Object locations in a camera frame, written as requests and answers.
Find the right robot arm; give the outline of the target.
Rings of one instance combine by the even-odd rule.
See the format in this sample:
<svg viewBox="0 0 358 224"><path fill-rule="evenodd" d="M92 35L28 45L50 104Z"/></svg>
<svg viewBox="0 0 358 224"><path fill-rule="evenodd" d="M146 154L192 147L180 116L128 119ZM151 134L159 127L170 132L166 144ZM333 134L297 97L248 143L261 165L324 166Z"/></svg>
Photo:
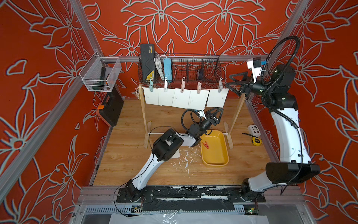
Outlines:
<svg viewBox="0 0 358 224"><path fill-rule="evenodd" d="M231 82L225 86L239 97L250 93L261 97L262 104L269 110L277 129L280 144L280 161L270 162L265 171L255 177L246 178L241 184L240 195L246 202L256 200L266 190L276 186L283 193L287 186L301 184L320 173L320 167L313 164L299 127L298 104L295 96L289 93L296 76L291 63L300 48L300 38L291 35L276 44L267 56L269 60L274 51L287 41L294 41L295 47L289 60L280 64L270 74L266 82L264 75L269 74L267 63L260 57L247 61L247 72L230 75Z"/></svg>

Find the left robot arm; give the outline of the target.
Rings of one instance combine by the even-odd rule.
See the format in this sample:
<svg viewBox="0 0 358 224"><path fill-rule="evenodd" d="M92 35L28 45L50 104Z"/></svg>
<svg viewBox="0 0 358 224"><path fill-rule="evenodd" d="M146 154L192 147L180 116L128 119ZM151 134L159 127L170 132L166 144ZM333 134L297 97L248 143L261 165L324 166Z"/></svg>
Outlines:
<svg viewBox="0 0 358 224"><path fill-rule="evenodd" d="M212 133L212 126L221 122L223 108L212 108L207 111L186 109L181 116L184 134L173 127L164 132L151 146L152 152L139 173L130 179L125 190L131 199L139 197L148 181L165 161L170 160L182 146L195 147L201 142L203 135Z"/></svg>

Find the red clothespin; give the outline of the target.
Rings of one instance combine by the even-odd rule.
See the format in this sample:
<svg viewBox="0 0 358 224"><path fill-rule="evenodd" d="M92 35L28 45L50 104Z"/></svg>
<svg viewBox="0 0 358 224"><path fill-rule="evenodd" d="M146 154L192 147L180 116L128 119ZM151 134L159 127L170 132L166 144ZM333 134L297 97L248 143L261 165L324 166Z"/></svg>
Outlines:
<svg viewBox="0 0 358 224"><path fill-rule="evenodd" d="M206 141L202 141L201 144L206 148L209 149L209 145Z"/></svg>

